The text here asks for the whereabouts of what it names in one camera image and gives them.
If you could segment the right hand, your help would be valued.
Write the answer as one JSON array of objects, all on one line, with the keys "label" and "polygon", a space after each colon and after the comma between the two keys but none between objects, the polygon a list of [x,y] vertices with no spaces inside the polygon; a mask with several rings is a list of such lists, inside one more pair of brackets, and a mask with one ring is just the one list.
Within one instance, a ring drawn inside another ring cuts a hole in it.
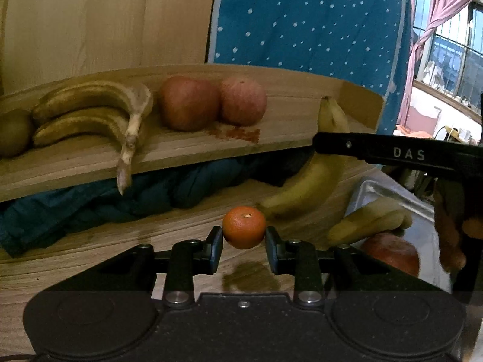
[{"label": "right hand", "polygon": [[444,208],[443,196],[438,190],[434,193],[435,230],[439,238],[440,264],[445,272],[460,271],[465,267],[467,259],[459,248],[460,235],[482,239],[482,219],[469,219],[457,230],[455,220]]}]

